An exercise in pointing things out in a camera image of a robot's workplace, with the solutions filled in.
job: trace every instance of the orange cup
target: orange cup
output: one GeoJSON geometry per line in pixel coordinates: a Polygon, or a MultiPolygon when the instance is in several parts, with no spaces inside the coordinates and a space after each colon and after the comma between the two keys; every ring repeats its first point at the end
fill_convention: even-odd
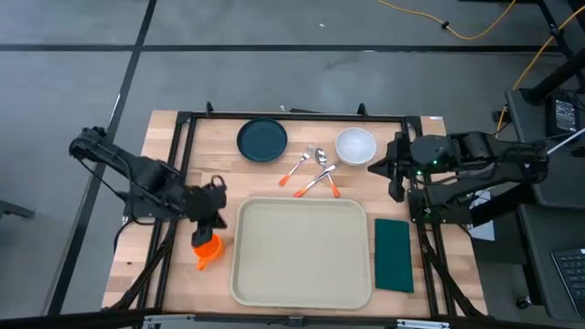
{"type": "Polygon", "coordinates": [[[210,242],[197,248],[193,248],[193,251],[199,257],[199,260],[197,261],[197,269],[202,271],[208,263],[213,260],[218,260],[223,255],[224,249],[225,245],[217,234],[211,236],[210,242]]]}

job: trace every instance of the plastic tray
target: plastic tray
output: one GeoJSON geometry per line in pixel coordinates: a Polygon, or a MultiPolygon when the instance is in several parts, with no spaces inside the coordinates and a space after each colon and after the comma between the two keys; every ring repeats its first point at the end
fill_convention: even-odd
{"type": "Polygon", "coordinates": [[[355,201],[251,198],[235,236],[230,290],[241,304],[357,309],[370,298],[367,217],[355,201]]]}

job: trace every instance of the green towel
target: green towel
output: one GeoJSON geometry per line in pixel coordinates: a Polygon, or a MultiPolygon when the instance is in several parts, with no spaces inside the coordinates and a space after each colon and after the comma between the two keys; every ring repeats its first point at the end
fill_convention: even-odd
{"type": "Polygon", "coordinates": [[[376,288],[414,292],[409,230],[405,221],[376,219],[376,288]]]}

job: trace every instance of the gray floor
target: gray floor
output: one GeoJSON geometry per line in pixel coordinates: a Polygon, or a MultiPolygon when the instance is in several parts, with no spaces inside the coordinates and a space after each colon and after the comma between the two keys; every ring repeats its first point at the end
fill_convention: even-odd
{"type": "MultiPolygon", "coordinates": [[[[396,2],[449,19],[465,35],[488,26],[505,8],[456,0],[396,2]]],[[[571,13],[563,1],[548,3],[559,23],[571,13]]],[[[133,44],[146,5],[4,0],[0,43],[133,44]]],[[[518,5],[493,34],[469,43],[375,0],[159,0],[146,44],[540,45],[547,38],[547,25],[533,5],[518,5]]],[[[585,34],[572,24],[567,38],[583,45],[585,34]]],[[[82,127],[108,124],[129,58],[126,52],[0,52],[0,198],[37,210],[32,220],[0,221],[0,318],[44,312],[89,178],[68,157],[69,141],[82,127]]],[[[492,131],[490,112],[501,109],[505,90],[530,59],[531,54],[143,53],[116,143],[139,153],[151,110],[203,111],[206,101],[217,111],[283,106],[326,112],[354,112],[363,101],[372,113],[442,116],[450,132],[492,131]]],[[[523,86],[562,62],[545,55],[523,86]]],[[[513,138],[513,130],[503,136],[513,138]]],[[[113,173],[105,178],[126,187],[113,173]]],[[[64,312],[99,309],[121,212],[122,203],[102,189],[64,312]]],[[[515,297],[526,293],[519,268],[482,260],[478,265],[491,315],[554,324],[542,308],[514,306],[515,297]]]]}

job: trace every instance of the orange-handled fork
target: orange-handled fork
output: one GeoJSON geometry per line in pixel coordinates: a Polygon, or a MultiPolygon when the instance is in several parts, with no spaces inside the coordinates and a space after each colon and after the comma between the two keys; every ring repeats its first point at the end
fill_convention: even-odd
{"type": "Polygon", "coordinates": [[[311,155],[313,154],[313,152],[314,152],[314,145],[313,144],[309,144],[309,146],[307,146],[307,149],[304,150],[304,152],[303,152],[303,156],[301,157],[301,161],[299,161],[298,163],[296,163],[294,165],[294,167],[291,169],[291,171],[288,174],[286,174],[286,176],[283,177],[278,184],[280,186],[284,186],[286,184],[286,182],[289,180],[289,178],[291,178],[291,175],[294,173],[294,171],[296,170],[296,168],[298,168],[299,165],[301,165],[304,160],[307,160],[308,158],[310,158],[311,155]]]}

